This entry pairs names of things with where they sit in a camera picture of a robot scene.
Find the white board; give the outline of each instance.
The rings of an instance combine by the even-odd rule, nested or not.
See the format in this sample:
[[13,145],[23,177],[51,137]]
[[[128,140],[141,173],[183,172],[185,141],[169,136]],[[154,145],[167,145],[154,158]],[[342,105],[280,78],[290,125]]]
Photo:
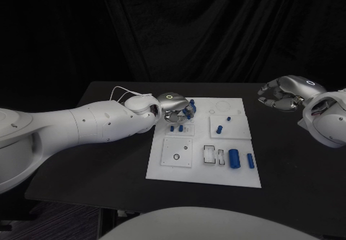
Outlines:
[[[189,131],[189,135],[170,134],[170,130],[167,129],[170,129],[172,123],[169,123],[163,118],[160,119],[154,128],[146,178],[154,179],[154,180],[167,180],[167,181],[179,181],[179,182],[202,183],[202,184],[216,184],[216,185],[261,188],[258,168],[257,168],[257,158],[255,158],[254,149],[252,149],[251,135],[249,135],[249,139],[242,139],[242,140],[232,139],[238,137],[232,136],[232,131],[228,132],[228,125],[224,126],[222,132],[221,132],[221,135],[222,133],[225,133],[226,138],[222,138],[222,137],[212,138],[212,134],[211,134],[211,132],[216,131],[216,129],[211,130],[211,128],[215,128],[211,125],[211,116],[222,116],[215,118],[215,119],[219,118],[221,120],[231,117],[231,122],[232,122],[232,116],[247,117],[242,99],[241,98],[206,98],[206,97],[195,97],[187,99],[195,100],[195,106],[196,106],[195,118],[176,124],[174,129],[179,127],[179,125],[193,125],[193,135],[190,135],[190,131]],[[247,128],[249,128],[248,120],[245,121],[245,123],[242,123],[242,128],[245,125],[247,125]],[[173,161],[172,153],[176,152],[173,150],[173,152],[163,155],[164,139],[167,138],[176,138],[179,142],[182,141],[182,139],[192,140],[190,167],[162,165],[162,162],[166,162],[166,160]],[[215,158],[216,158],[215,164],[205,163],[205,146],[215,146]],[[239,152],[241,167],[236,169],[231,168],[231,165],[229,165],[231,149],[238,149],[238,152]],[[219,164],[219,156],[218,156],[219,150],[224,150],[225,165]],[[249,168],[247,154],[252,154],[252,160],[254,160],[254,166],[255,166],[252,169]]]

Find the black table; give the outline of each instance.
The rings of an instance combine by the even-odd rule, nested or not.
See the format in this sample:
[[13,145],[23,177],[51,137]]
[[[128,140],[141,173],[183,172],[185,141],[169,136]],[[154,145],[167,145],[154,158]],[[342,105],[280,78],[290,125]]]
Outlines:
[[[150,212],[182,206],[236,211],[304,232],[346,237],[346,148],[322,145],[297,125],[301,112],[257,100],[260,83],[92,82],[78,106],[114,86],[159,96],[242,98],[261,187],[146,179],[154,128],[115,142],[65,149],[39,167],[26,198]],[[123,94],[114,93],[115,99]]]

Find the blue block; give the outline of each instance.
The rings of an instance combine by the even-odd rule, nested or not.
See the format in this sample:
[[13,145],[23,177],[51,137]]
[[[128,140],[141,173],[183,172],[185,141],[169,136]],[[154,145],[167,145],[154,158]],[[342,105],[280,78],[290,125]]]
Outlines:
[[229,155],[229,166],[232,169],[238,169],[241,167],[241,160],[239,160],[239,152],[236,149],[231,149],[228,151]]
[[249,168],[254,169],[255,165],[254,165],[254,159],[252,159],[252,154],[251,153],[247,154],[247,160],[248,160]]
[[218,126],[216,133],[218,133],[218,134],[221,134],[221,133],[222,133],[222,126]]

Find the white platform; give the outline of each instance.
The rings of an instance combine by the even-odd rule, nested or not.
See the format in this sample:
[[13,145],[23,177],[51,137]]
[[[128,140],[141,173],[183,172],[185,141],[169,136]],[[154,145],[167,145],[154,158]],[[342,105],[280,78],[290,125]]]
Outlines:
[[[179,124],[174,124],[174,133],[167,130],[170,129],[172,123],[166,122],[163,118],[156,124],[146,178],[261,188],[242,99],[195,97],[193,100],[196,106],[195,118],[180,123],[182,125],[193,125],[193,135],[190,131],[192,126],[189,126],[189,132],[177,135]],[[221,134],[213,134],[219,122],[222,122],[222,132]],[[169,138],[174,139],[174,144],[169,144],[169,152],[164,151],[163,154],[164,139]],[[186,146],[189,140],[192,140],[192,147]],[[215,146],[215,164],[205,163],[205,146]],[[241,167],[236,169],[231,168],[229,165],[231,149],[238,149],[239,152]],[[179,151],[180,154],[185,155],[187,153],[185,151],[189,150],[192,150],[190,165],[187,165],[189,160],[186,160],[177,163],[180,166],[172,166],[174,165],[174,161],[179,161],[173,159],[173,155]],[[219,165],[219,150],[224,150],[225,165]],[[249,168],[247,154],[252,154],[254,169]]]

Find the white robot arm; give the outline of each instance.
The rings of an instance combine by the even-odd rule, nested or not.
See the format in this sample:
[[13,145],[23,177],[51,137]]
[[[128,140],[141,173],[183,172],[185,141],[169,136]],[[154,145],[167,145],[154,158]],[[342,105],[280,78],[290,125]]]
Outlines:
[[284,112],[296,111],[303,105],[298,125],[322,144],[340,148],[346,144],[346,89],[327,92],[316,82],[293,75],[268,82],[258,94],[271,88],[277,100],[260,97],[260,102]]
[[61,150],[144,133],[163,115],[169,122],[179,122],[193,118],[195,110],[193,104],[173,92],[157,99],[151,94],[138,94],[123,104],[100,101],[43,113],[0,108],[0,193],[29,177]]

